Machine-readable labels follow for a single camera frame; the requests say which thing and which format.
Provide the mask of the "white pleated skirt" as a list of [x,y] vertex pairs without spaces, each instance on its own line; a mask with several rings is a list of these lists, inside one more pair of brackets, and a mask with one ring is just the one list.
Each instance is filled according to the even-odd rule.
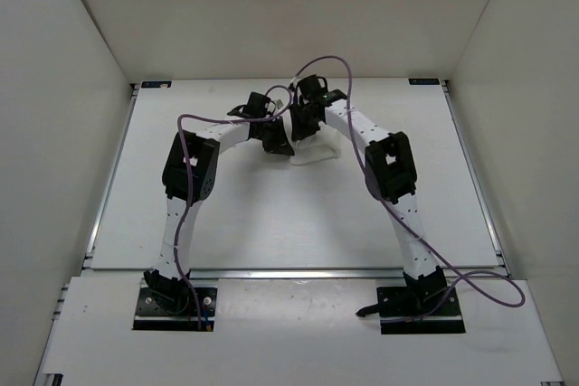
[[312,165],[341,156],[341,134],[332,127],[322,127],[315,135],[292,143],[293,166]]

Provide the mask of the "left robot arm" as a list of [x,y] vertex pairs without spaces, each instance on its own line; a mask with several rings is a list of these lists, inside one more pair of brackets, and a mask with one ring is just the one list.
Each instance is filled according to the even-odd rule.
[[184,130],[185,118],[178,118],[162,173],[167,205],[162,247],[156,264],[144,272],[152,297],[169,315],[200,308],[189,280],[189,251],[197,214],[214,189],[220,154],[254,139],[267,154],[295,155],[283,125],[284,111],[268,95],[253,92],[226,119],[213,121],[201,132]]

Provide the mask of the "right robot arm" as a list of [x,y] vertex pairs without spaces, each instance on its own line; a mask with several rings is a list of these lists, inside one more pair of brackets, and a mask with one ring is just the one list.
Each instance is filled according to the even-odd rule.
[[339,89],[330,90],[327,80],[310,75],[289,86],[292,139],[315,135],[322,124],[348,138],[371,196],[385,206],[393,224],[403,259],[405,287],[400,295],[376,307],[362,308],[366,316],[381,308],[403,306],[410,315],[433,309],[447,289],[447,280],[432,250],[422,241],[424,231],[416,196],[417,171],[408,136],[379,127],[356,110]]

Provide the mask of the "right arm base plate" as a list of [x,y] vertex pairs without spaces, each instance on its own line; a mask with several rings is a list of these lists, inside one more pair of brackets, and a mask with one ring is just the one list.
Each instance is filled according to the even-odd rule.
[[356,312],[359,318],[378,315],[386,334],[465,334],[460,302],[454,288],[420,303],[407,287],[378,287],[377,301]]

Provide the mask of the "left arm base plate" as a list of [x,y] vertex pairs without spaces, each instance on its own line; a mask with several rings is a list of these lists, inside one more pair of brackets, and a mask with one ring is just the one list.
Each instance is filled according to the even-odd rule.
[[201,283],[195,290],[200,311],[197,311],[192,296],[185,295],[176,302],[170,301],[141,280],[132,329],[155,332],[212,332],[218,302],[218,286],[215,281],[210,281]]

